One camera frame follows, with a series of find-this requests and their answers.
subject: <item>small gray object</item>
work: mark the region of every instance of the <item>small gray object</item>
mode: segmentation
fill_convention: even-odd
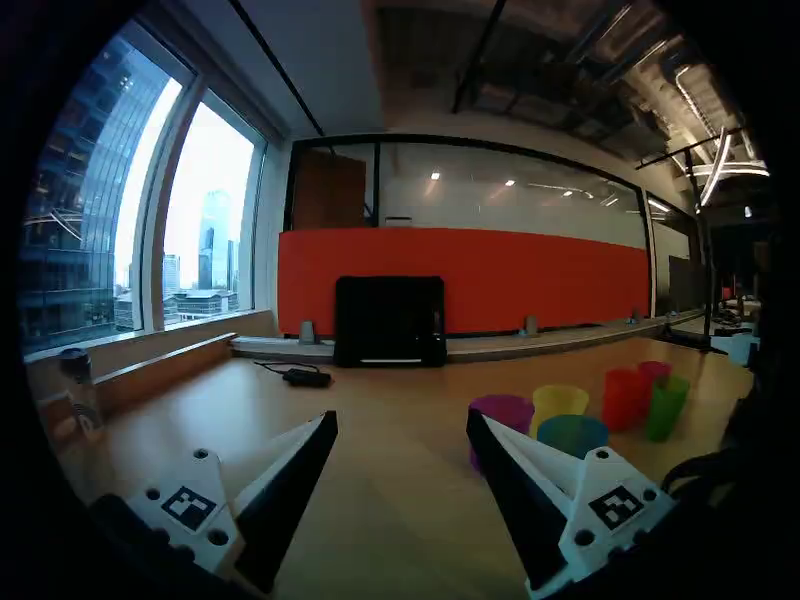
[[[303,321],[303,324],[300,325],[300,343],[317,343],[317,336],[314,334],[314,324],[311,321]]]
[[[525,331],[528,332],[528,337],[536,337],[539,335],[539,321],[533,315],[525,317]]]

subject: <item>skyscraper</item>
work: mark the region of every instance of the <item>skyscraper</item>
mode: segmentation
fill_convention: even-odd
[[[161,289],[164,298],[174,296],[181,289],[181,257],[165,254],[161,267]]]
[[[144,124],[168,81],[115,37],[62,109],[26,204],[17,295],[24,352],[115,332],[120,203]]]
[[[228,289],[228,216],[231,197],[224,190],[206,194],[200,220],[198,288]]]
[[[228,240],[228,291],[239,291],[239,242]]]

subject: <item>clear bottle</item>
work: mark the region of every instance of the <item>clear bottle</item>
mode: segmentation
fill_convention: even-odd
[[[89,441],[99,439],[105,428],[92,383],[92,359],[89,353],[82,348],[67,348],[59,355],[59,367],[64,374],[75,420]]]

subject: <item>wooden desk surface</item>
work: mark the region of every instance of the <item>wooden desk surface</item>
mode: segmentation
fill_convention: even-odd
[[[606,370],[672,363],[691,381],[670,440],[642,431],[610,445],[656,482],[678,462],[717,448],[752,375],[727,357],[633,338],[564,354],[442,369],[330,368],[328,390],[294,389],[234,358],[124,414],[101,444],[77,445],[62,464],[90,501],[129,494],[179,453],[214,450],[234,497],[261,471],[265,443],[326,409],[339,437],[278,574],[284,598],[525,598],[525,573],[486,483],[468,461],[467,405],[478,396],[530,396],[571,383],[599,415]]]

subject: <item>orange wall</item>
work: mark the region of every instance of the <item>orange wall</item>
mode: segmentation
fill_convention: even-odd
[[[449,333],[602,322],[648,311],[644,250],[604,242],[480,229],[366,228],[289,231],[278,251],[278,319],[333,335],[342,275],[439,275]]]

